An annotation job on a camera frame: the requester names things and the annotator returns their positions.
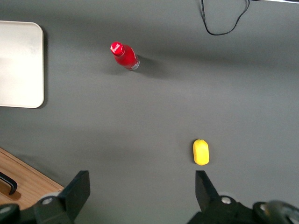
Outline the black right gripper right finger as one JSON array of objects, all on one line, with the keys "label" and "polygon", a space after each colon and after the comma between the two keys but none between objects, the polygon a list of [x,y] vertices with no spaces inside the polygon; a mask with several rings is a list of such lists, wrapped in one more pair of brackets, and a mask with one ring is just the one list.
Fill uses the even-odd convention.
[{"label": "black right gripper right finger", "polygon": [[229,196],[221,196],[205,171],[195,172],[195,195],[200,212],[190,224],[254,224],[253,210]]}]

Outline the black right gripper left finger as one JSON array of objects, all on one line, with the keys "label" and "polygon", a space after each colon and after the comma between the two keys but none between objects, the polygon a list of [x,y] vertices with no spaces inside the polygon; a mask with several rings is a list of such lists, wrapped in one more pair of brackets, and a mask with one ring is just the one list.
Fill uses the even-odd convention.
[{"label": "black right gripper left finger", "polygon": [[79,171],[73,180],[56,196],[42,198],[34,206],[38,224],[73,224],[90,195],[87,170]]}]

